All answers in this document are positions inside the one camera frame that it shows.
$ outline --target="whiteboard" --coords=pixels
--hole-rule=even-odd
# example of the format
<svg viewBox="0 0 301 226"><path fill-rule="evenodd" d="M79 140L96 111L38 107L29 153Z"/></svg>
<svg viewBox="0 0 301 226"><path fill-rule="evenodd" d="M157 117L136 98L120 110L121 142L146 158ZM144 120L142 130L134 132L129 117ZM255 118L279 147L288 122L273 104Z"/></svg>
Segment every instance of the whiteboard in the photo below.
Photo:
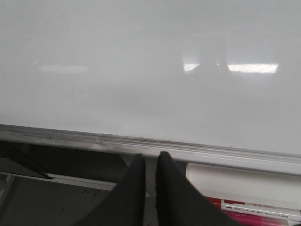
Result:
<svg viewBox="0 0 301 226"><path fill-rule="evenodd" d="M301 1L0 0L0 124L300 154Z"/></svg>

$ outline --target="gray surface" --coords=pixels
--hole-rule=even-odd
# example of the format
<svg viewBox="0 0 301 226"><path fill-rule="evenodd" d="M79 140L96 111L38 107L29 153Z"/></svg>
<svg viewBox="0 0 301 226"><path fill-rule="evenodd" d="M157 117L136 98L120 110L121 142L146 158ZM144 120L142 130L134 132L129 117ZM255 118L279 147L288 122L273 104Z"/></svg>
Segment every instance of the gray surface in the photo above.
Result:
<svg viewBox="0 0 301 226"><path fill-rule="evenodd" d="M70 226L108 191L16 178L0 209L0 226ZM154 199L146 199L144 225L156 226Z"/></svg>

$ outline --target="marker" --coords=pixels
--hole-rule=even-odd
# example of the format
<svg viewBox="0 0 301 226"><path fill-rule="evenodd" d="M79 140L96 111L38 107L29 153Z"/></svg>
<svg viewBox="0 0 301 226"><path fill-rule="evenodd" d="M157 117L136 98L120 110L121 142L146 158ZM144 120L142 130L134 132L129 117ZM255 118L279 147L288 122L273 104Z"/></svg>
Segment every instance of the marker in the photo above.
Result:
<svg viewBox="0 0 301 226"><path fill-rule="evenodd" d="M223 211L233 220L241 223L242 225L252 226L289 226L287 220L280 220L275 218L260 217L245 213L235 213Z"/></svg>
<svg viewBox="0 0 301 226"><path fill-rule="evenodd" d="M207 197L221 210L301 222L300 210Z"/></svg>

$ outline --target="white whiteboard surface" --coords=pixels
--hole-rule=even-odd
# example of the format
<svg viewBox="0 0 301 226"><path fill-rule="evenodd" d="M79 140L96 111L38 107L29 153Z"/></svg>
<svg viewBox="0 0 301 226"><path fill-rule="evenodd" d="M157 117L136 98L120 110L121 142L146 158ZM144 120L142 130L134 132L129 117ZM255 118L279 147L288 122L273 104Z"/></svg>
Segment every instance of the white whiteboard surface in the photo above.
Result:
<svg viewBox="0 0 301 226"><path fill-rule="evenodd" d="M301 1L0 0L0 124L301 154Z"/></svg>

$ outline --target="black object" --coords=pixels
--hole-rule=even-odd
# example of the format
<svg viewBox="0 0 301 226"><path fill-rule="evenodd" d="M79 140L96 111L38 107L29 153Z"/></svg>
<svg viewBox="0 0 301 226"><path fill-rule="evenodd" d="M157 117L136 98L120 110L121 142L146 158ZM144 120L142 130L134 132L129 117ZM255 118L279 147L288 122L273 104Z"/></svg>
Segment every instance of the black object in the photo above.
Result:
<svg viewBox="0 0 301 226"><path fill-rule="evenodd" d="M144 200L145 160L136 154L109 196L73 226L142 226Z"/></svg>
<svg viewBox="0 0 301 226"><path fill-rule="evenodd" d="M46 171L9 142L0 141L0 171L23 176L46 178Z"/></svg>
<svg viewBox="0 0 301 226"><path fill-rule="evenodd" d="M48 173L118 182L127 170L119 154L31 145L27 155Z"/></svg>
<svg viewBox="0 0 301 226"><path fill-rule="evenodd" d="M160 226L240 226L202 196L161 152L156 172L156 208Z"/></svg>

